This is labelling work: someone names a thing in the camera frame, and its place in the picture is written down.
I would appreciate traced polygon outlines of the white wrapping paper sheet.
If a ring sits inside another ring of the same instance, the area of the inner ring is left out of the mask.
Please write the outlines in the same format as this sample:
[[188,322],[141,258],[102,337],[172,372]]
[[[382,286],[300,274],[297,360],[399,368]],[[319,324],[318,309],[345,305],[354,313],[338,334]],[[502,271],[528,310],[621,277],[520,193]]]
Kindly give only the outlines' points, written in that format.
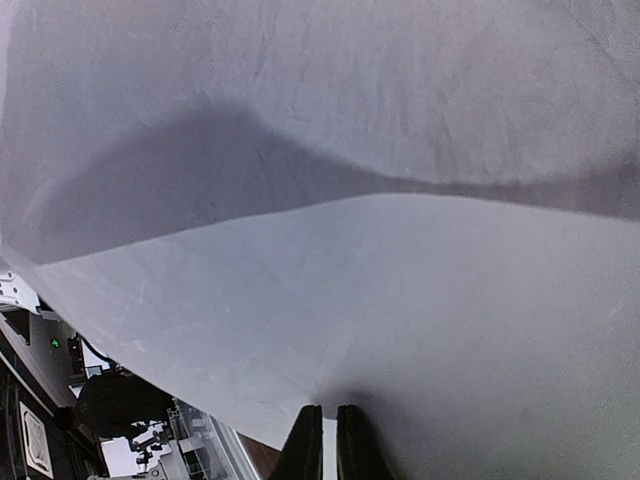
[[639,475],[635,1],[5,1],[1,257],[280,447]]

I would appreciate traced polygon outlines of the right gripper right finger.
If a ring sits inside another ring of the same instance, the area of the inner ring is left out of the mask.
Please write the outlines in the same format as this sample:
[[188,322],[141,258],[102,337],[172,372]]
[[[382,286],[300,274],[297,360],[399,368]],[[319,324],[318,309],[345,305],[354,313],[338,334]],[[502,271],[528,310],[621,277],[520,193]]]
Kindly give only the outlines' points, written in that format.
[[336,464],[340,480],[392,480],[373,428],[356,405],[337,409]]

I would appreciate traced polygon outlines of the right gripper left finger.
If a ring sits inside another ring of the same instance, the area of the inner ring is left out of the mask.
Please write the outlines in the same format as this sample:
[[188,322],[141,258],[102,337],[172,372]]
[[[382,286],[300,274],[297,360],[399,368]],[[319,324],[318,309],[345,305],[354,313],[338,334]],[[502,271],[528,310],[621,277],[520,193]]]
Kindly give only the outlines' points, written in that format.
[[279,478],[319,480],[323,473],[323,414],[318,405],[304,406],[279,458]]

